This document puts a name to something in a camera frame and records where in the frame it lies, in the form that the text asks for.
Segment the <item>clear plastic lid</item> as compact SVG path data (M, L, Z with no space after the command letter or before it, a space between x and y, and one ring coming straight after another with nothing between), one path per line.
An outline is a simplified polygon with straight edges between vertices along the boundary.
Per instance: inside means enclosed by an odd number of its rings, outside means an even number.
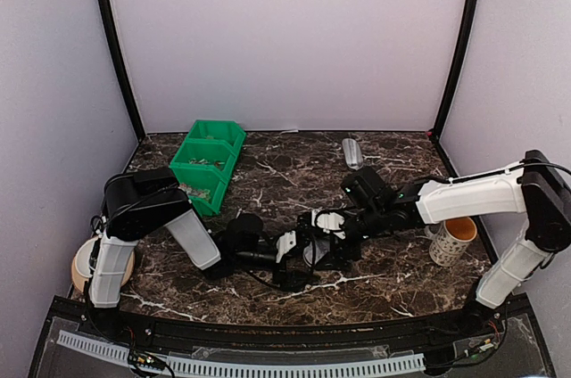
M316 267L329 251L330 241L328 239L317 239L304 248L303 259L308 267L311 265Z

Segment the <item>green three-compartment bin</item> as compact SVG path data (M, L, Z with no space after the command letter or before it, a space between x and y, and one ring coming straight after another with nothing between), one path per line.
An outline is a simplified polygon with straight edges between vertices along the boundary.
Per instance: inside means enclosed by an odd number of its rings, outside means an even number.
M234 121L198 119L171 160L170 169L201 216L219 215L245 138Z

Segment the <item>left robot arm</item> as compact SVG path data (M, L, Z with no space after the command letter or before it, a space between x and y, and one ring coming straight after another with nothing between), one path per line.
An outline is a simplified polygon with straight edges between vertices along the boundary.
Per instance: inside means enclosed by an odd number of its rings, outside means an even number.
M126 331L125 317L114 310L128 263L138 243L166 229L203 274L217 280L241 270L255 276L268 270L268 287L298 292L317 282L317 243L312 226L298 225L271 238L262 220L242 213L212 234L170 168L123 173L103 189L103 213L93 226L99 240L84 296L95 309L90 322L107 339Z

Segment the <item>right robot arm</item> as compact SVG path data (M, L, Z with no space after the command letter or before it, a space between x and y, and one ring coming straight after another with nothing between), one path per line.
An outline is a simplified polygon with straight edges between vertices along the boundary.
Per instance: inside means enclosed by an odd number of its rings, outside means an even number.
M499 307L544 262L569 248L569 182L569 169L539 150L497 169L463 177L422 177L397 188L365 167L342 183L357 212L339 229L350 246L455 218L519 215L522 225L479 280L476 302L456 315L456 330L473 337L488 325L489 309Z

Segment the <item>metal scoop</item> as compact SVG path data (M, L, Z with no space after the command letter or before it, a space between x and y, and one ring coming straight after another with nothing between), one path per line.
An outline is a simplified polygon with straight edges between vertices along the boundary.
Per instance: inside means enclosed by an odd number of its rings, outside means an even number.
M358 142L352 138L344 138L342 141L345 164L351 170L359 170L364 165L361 148Z

